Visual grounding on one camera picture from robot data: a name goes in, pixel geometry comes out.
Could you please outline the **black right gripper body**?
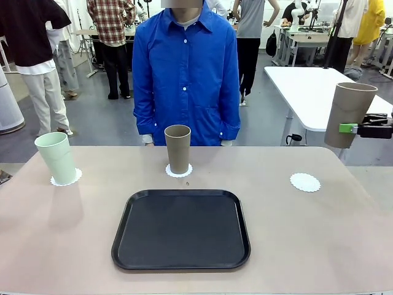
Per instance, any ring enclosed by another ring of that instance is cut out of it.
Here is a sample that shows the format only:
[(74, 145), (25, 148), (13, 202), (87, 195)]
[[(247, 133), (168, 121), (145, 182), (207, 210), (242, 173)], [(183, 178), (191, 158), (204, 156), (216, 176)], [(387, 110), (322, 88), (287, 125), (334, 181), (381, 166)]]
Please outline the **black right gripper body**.
[(385, 113), (366, 114), (357, 134), (361, 138), (392, 138), (392, 118)]

